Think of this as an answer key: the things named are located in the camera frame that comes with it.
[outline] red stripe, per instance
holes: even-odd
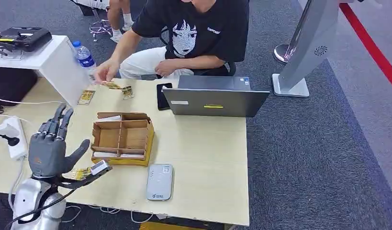
[[[357,33],[358,37],[372,56],[373,60],[375,60],[376,64],[378,64],[379,68],[382,70],[382,72],[392,84],[392,65],[390,64],[390,62],[383,55],[382,51],[376,46],[375,42],[369,36],[368,32],[360,23],[358,17],[352,11],[348,3],[341,3],[339,4],[339,7],[344,13],[345,17],[348,19],[349,23],[351,23],[352,28]]]

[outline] cardboard organizer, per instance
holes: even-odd
[[[105,160],[111,165],[148,166],[154,127],[144,113],[97,113],[97,118],[121,116],[122,121],[94,122],[91,160]],[[116,153],[116,157],[96,157],[94,152]]]

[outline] human arm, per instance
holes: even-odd
[[[97,82],[111,81],[120,64],[136,51],[142,37],[158,37],[165,26],[161,10],[165,1],[148,0],[132,29],[122,36],[110,59],[99,65],[94,73]]]
[[[141,38],[141,36],[132,30],[124,33],[120,42],[115,47],[115,50],[110,59],[103,62],[96,68],[94,73],[96,81],[98,83],[103,81],[111,81],[120,68],[120,64],[135,52],[139,41],[141,41]]]
[[[214,69],[221,67],[225,61],[217,56],[203,55],[194,58],[176,58],[161,61],[155,72],[162,77],[172,74],[177,69]]]

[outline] gray carpet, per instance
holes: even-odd
[[[133,11],[141,8],[143,0],[132,1]],[[246,59],[237,65],[237,75],[250,76],[256,90],[272,90],[270,76],[283,67],[273,59],[272,50],[288,42],[301,8],[297,0],[251,0],[250,9]],[[115,44],[106,36],[91,41],[87,25],[92,20],[66,0],[30,0],[28,5],[0,1],[0,30],[13,26],[11,21],[44,26],[53,34],[81,40],[100,63]],[[144,39],[139,49],[160,45],[157,39]],[[247,120],[249,228],[392,230],[392,192],[329,63],[313,71],[307,83],[309,98],[271,95],[257,116]],[[2,209],[0,204],[0,226],[11,216]],[[87,210],[61,229],[138,228],[129,222],[127,213],[110,216]]]

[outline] gray laptop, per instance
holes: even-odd
[[[162,91],[176,115],[254,117],[269,96],[251,91],[249,77],[182,75],[178,89]]]

